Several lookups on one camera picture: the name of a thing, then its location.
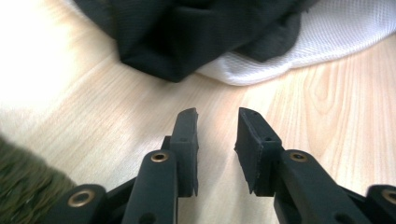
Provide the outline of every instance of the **white mesh fabric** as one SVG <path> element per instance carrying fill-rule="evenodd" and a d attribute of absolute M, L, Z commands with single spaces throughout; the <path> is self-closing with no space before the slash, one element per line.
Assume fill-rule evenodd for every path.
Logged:
<path fill-rule="evenodd" d="M 254 84 L 366 49 L 395 31 L 396 0 L 322 0 L 304 13 L 298 40 L 285 55 L 257 63 L 226 53 L 198 72 L 231 85 Z"/>

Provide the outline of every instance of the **table surface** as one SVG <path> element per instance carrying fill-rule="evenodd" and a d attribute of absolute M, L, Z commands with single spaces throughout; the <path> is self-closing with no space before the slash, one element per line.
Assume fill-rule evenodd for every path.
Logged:
<path fill-rule="evenodd" d="M 277 223 L 273 199 L 248 193 L 233 151 L 242 106 L 341 186 L 396 185 L 396 35 L 252 86 L 197 74 L 175 84 L 119 63 L 114 42 L 62 1 L 8 2 L 0 131 L 78 184 L 110 190 L 135 177 L 177 113 L 196 107 L 199 196 L 179 200 L 179 223 Z"/>

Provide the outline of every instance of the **wooden table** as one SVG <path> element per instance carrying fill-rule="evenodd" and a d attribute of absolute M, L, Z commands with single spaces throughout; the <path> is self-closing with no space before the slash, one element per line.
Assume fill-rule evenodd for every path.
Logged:
<path fill-rule="evenodd" d="M 177 113 L 196 107 L 199 196 L 180 200 L 179 223 L 277 223 L 273 200 L 248 194 L 233 151 L 243 106 L 341 186 L 396 185 L 396 35 L 257 85 L 201 75 L 175 84 L 119 63 L 114 42 L 62 1 L 8 2 L 0 131 L 78 184 L 114 189 L 135 177 Z"/>

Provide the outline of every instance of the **screw hole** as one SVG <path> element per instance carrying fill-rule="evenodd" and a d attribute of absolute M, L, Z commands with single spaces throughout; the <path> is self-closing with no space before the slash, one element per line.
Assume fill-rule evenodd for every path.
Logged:
<path fill-rule="evenodd" d="M 146 213 L 139 218 L 139 224 L 153 224 L 155 221 L 156 218 L 152 213 Z"/>
<path fill-rule="evenodd" d="M 308 158 L 300 152 L 292 152 L 290 153 L 290 158 L 294 161 L 305 162 L 308 161 Z"/>
<path fill-rule="evenodd" d="M 154 162 L 162 162 L 168 160 L 168 154 L 163 152 L 157 152 L 151 156 L 151 160 Z"/>
<path fill-rule="evenodd" d="M 351 217 L 349 217 L 347 214 L 338 213 L 338 214 L 335 214 L 334 218 L 338 223 L 355 224 L 355 221 Z"/>
<path fill-rule="evenodd" d="M 95 196 L 95 192 L 91 189 L 83 189 L 75 194 L 73 194 L 67 204 L 70 207 L 81 207 L 87 203 L 90 203 Z"/>

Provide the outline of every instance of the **black plastic part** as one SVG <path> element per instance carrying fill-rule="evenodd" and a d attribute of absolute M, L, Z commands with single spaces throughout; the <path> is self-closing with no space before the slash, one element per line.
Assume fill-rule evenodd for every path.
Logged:
<path fill-rule="evenodd" d="M 235 151 L 250 193 L 274 196 L 275 166 L 284 149 L 280 138 L 258 112 L 239 108 Z"/>
<path fill-rule="evenodd" d="M 371 223 L 308 153 L 300 150 L 282 153 L 279 174 L 302 223 Z"/>
<path fill-rule="evenodd" d="M 82 206 L 69 205 L 69 199 L 76 193 L 93 192 L 91 201 Z M 106 223 L 106 191 L 98 185 L 81 185 L 68 191 L 48 212 L 43 224 L 102 224 Z"/>
<path fill-rule="evenodd" d="M 365 213 L 373 223 L 396 223 L 396 187 L 371 186 L 364 205 Z"/>
<path fill-rule="evenodd" d="M 167 159 L 153 161 L 158 153 Z M 121 223 L 177 223 L 177 161 L 172 151 L 157 150 L 145 156 Z"/>
<path fill-rule="evenodd" d="M 136 178 L 133 178 L 107 193 L 106 209 L 109 211 L 107 224 L 121 223 L 135 180 Z"/>
<path fill-rule="evenodd" d="M 197 174 L 197 120 L 195 108 L 180 112 L 172 133 L 163 140 L 162 149 L 173 151 L 177 157 L 178 197 L 198 194 Z"/>

